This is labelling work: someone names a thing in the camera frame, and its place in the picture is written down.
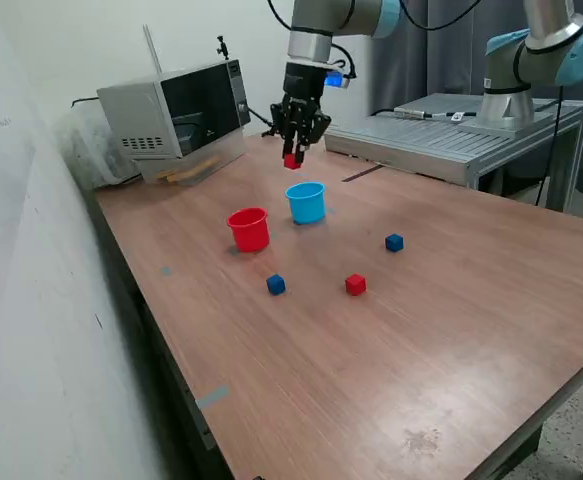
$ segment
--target blue cube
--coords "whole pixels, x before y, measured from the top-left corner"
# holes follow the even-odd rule
[[[399,252],[404,248],[404,238],[394,233],[386,238],[384,244],[386,245],[387,250],[391,250],[394,253]]]
[[[271,295],[280,295],[287,287],[284,285],[284,278],[276,274],[267,278],[267,288]]]

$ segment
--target floor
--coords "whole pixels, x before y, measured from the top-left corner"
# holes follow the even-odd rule
[[[533,203],[537,189],[517,200]],[[583,217],[583,194],[576,192],[570,213]],[[506,480],[575,480],[583,471],[583,387],[545,424],[540,448]]]

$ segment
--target metal rack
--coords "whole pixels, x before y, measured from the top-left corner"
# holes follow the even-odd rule
[[[479,111],[478,95],[433,94],[403,105],[437,112]],[[552,102],[535,99],[542,109]],[[555,120],[557,105],[544,110]],[[462,124],[410,120],[383,113],[334,125],[325,134],[327,150],[477,189],[483,175],[551,141],[553,122],[543,122],[517,138],[472,133]],[[583,101],[565,100],[551,169],[547,208],[567,211],[573,197],[583,148]]]

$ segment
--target red cup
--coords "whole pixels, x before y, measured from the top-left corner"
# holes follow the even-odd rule
[[[227,219],[233,238],[241,252],[257,252],[269,244],[267,212],[263,208],[238,210]]]

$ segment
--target red cube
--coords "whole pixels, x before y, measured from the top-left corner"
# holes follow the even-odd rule
[[[353,295],[354,297],[364,293],[367,290],[367,281],[362,275],[358,275],[357,273],[347,278],[344,284],[347,287],[347,293],[349,295]]]
[[[284,166],[289,170],[297,170],[302,166],[302,164],[295,163],[295,155],[288,153],[284,156]]]

